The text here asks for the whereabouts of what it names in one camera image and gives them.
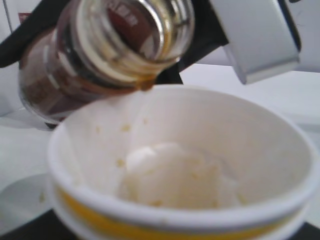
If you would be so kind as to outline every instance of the cup rim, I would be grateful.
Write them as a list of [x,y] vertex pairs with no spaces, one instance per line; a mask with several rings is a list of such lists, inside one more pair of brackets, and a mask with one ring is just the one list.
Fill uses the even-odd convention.
[[62,162],[56,161],[60,135],[64,131],[64,123],[59,125],[52,134],[47,152],[49,173],[54,181],[72,198],[79,203],[88,206],[94,211],[103,215],[114,217],[124,222],[134,223],[144,226],[163,226],[165,221],[166,229],[188,229],[190,231],[214,231],[242,229],[273,221],[281,220],[302,208],[306,201],[313,195],[319,184],[320,161],[318,150],[314,143],[307,137],[298,126],[281,114],[275,112],[267,106],[254,103],[245,98],[234,96],[228,93],[213,91],[209,89],[193,88],[183,85],[161,85],[154,87],[153,91],[163,90],[183,90],[211,92],[212,94],[225,95],[230,98],[251,104],[268,111],[279,118],[295,131],[305,144],[310,153],[310,169],[306,178],[291,191],[279,195],[277,198],[258,202],[241,208],[229,209],[205,209],[205,210],[180,210],[171,208],[154,208],[140,205],[116,198],[114,196],[103,195],[86,186],[76,186],[68,175]]
[[[75,233],[80,234],[87,239],[93,239],[95,232],[92,232],[90,229],[86,229],[85,223],[81,219],[74,218],[71,213],[65,211],[62,202],[59,201],[58,196],[55,193],[55,187],[52,180],[49,178],[47,181],[48,196],[52,200],[53,208],[56,213],[63,219],[64,223],[74,230]],[[283,239],[285,236],[289,237],[293,233],[293,230],[299,228],[303,223],[306,212],[309,210],[309,205],[304,206],[302,209],[297,211],[293,218],[291,218],[284,225],[280,225],[279,228],[276,228],[275,231],[268,232],[265,235],[260,235],[257,238],[255,237],[252,240],[271,240],[271,239]]]

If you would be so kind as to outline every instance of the brown liquid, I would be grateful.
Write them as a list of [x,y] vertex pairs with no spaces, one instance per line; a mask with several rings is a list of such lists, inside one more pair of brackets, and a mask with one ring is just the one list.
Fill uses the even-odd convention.
[[147,59],[159,51],[160,36],[150,13],[138,1],[106,0],[108,17],[122,40]]
[[[58,22],[56,34],[58,41],[53,40],[54,29],[44,32],[29,46],[20,62],[19,82],[24,105],[46,119],[48,123],[53,124],[62,121],[84,105],[107,96],[128,94],[136,90],[149,90],[154,85],[156,77],[139,80],[135,87],[117,87],[116,85],[107,87],[95,84],[94,80],[91,82],[79,72],[72,74],[68,70],[68,64],[65,63],[68,61],[63,61],[67,56],[64,54],[66,50],[61,41],[63,31],[70,19],[71,6],[69,4],[66,7]],[[147,25],[150,22],[142,21],[143,16],[137,16],[137,24],[130,26],[125,19],[121,19],[119,14],[113,13],[110,9],[109,14],[116,30],[137,52],[146,39],[153,34],[151,26]]]

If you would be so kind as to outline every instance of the red label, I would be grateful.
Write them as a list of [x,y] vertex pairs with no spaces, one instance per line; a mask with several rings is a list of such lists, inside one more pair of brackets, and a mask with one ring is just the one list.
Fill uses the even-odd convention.
[[22,12],[19,12],[19,20],[20,20],[20,23],[22,24],[30,15],[31,13],[22,13]]

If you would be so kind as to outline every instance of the bottle mouth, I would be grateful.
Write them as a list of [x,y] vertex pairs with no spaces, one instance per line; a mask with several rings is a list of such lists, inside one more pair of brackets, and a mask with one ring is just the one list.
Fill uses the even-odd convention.
[[134,84],[153,81],[193,39],[191,0],[79,0],[72,40],[91,71]]

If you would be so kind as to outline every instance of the white table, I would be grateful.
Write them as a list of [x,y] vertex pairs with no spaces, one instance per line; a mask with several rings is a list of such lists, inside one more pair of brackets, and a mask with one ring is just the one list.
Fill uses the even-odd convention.
[[[320,73],[290,72],[242,86],[229,66],[195,64],[181,76],[186,85],[238,95],[283,112],[320,149]],[[24,109],[0,118],[0,235],[50,208],[44,194],[50,135],[46,126]],[[19,219],[8,221],[5,217],[10,211],[19,212]],[[320,189],[307,220],[320,227]]]

